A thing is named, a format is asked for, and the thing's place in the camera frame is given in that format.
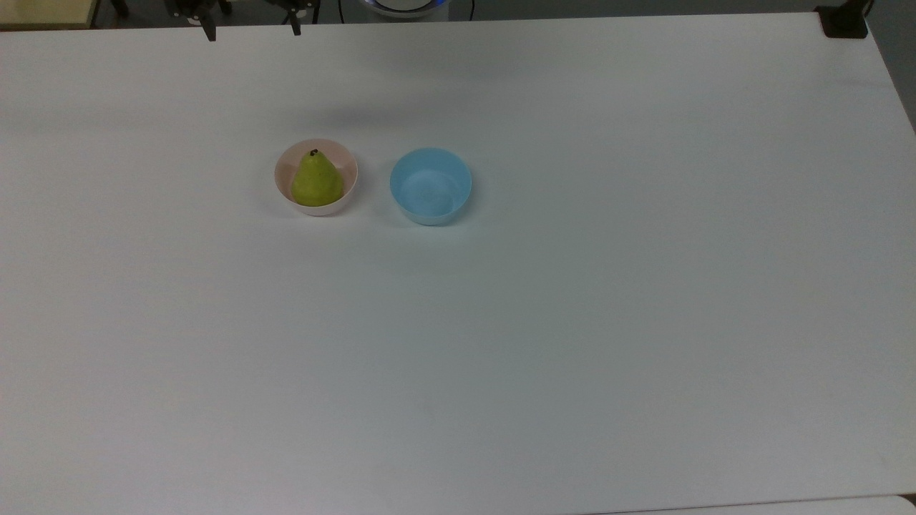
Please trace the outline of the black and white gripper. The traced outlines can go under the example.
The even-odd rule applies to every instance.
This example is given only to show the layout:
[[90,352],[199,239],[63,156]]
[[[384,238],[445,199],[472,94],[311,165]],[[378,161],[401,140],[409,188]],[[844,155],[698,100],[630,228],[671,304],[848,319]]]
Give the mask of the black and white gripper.
[[167,1],[166,11],[172,17],[200,19],[206,37],[216,41],[216,26],[212,17],[255,16],[255,14],[287,14],[293,33],[301,35],[300,17],[311,16],[318,9],[318,1]]

